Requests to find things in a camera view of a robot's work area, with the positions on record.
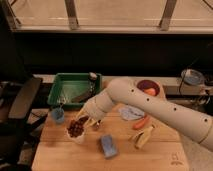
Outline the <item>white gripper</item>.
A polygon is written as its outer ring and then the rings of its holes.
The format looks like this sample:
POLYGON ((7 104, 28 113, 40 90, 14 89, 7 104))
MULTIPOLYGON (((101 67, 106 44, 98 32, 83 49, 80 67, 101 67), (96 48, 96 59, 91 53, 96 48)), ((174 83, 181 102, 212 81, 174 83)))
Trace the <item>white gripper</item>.
POLYGON ((84 127, 88 128, 102 120, 108 112, 115 106, 115 102, 110 98, 106 90, 88 99, 75 119, 85 122, 84 127))

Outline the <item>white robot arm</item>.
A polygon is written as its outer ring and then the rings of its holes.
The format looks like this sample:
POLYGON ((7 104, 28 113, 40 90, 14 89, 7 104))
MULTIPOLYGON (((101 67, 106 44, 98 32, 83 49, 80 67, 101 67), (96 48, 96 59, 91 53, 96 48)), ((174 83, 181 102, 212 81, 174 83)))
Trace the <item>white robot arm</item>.
POLYGON ((213 151, 212 116, 148 95, 138 89, 137 82, 130 77, 111 80, 104 90, 86 101, 76 117, 86 115, 94 121, 102 120, 117 103, 139 108, 213 151))

